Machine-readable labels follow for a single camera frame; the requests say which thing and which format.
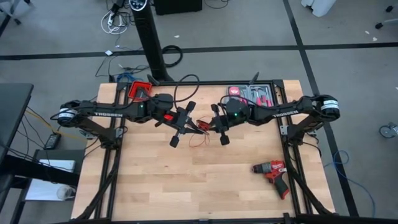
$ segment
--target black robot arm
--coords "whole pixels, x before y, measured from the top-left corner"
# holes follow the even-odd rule
[[[190,101],[185,109],[178,107],[177,111],[174,112],[171,110],[173,108],[173,97],[170,94],[155,95],[146,101],[132,102],[127,106],[76,100],[61,106],[60,112],[57,114],[57,121],[63,127],[80,128],[91,135],[97,136],[101,141],[102,147],[117,149],[121,143],[123,128],[104,128],[90,120],[90,116],[126,118],[131,122],[140,124],[154,119],[158,121],[155,127],[165,124],[176,129],[177,132],[172,138],[170,145],[177,147],[178,137],[181,134],[203,134],[189,117],[195,105],[195,102]]]
[[[224,115],[219,115],[216,110],[218,107],[212,105],[211,109],[215,112],[215,117],[211,121],[211,131],[221,133],[221,144],[229,143],[225,131],[229,128],[243,123],[260,126],[270,122],[274,118],[281,118],[294,114],[308,114],[299,124],[287,127],[287,141],[290,144],[303,144],[302,140],[305,133],[320,129],[324,122],[331,122],[340,117],[337,100],[329,95],[303,96],[298,101],[277,105],[272,107],[246,105],[233,96],[227,104],[220,105]]]

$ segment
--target wheel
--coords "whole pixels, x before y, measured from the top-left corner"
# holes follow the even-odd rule
[[[394,6],[387,7],[386,12],[391,12],[393,8],[394,8]]]
[[[376,26],[375,26],[375,28],[376,29],[380,29],[380,28],[382,28],[383,27],[383,24],[380,22],[380,23],[378,23],[378,24],[376,24]]]
[[[381,126],[379,129],[379,133],[385,138],[393,138],[396,136],[395,131],[392,130],[391,127],[388,125]]]

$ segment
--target cordless drill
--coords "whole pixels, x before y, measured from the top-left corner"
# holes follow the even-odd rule
[[[253,166],[252,171],[255,174],[264,174],[270,183],[274,184],[280,198],[283,200],[289,192],[286,183],[282,179],[282,175],[286,172],[285,163],[283,161],[271,161]]]

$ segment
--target small black box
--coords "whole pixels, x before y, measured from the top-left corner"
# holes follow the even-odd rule
[[[202,0],[154,0],[154,4],[158,15],[197,12],[202,9]]]

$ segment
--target wooden table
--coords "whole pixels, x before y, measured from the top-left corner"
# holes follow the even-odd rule
[[[284,80],[284,84],[289,101],[303,95],[298,80]],[[179,87],[177,99],[189,95],[193,88]],[[98,101],[112,103],[115,89],[116,84],[102,84]],[[173,90],[173,86],[153,88],[154,93],[172,94]],[[193,120],[213,116],[210,105],[219,102],[225,93],[226,86],[201,86],[191,99],[197,103],[191,113]],[[292,119],[298,123],[305,117],[304,114],[298,114]],[[103,126],[109,126],[109,118],[93,119]],[[146,124],[126,121],[129,131],[123,138],[114,221],[274,218],[281,217],[284,212],[294,216],[291,195],[281,200],[274,186],[263,175],[251,172],[253,164],[284,158],[276,120],[260,127],[242,124],[231,128],[227,132],[231,143],[227,146],[221,146],[219,134],[211,133],[208,145],[189,147],[191,135],[187,134],[180,138],[176,149],[169,146],[175,130],[165,125],[155,128],[154,124],[155,121]],[[199,144],[203,138],[195,135],[191,144]],[[304,141],[316,144],[309,136]],[[318,151],[305,144],[299,150],[308,186],[327,209],[334,211]],[[86,157],[72,218],[79,216],[95,195],[103,158],[104,149],[97,149]],[[288,184],[287,174],[284,174],[284,180]],[[304,211],[301,190],[297,188]],[[107,196],[104,196],[103,217]]]

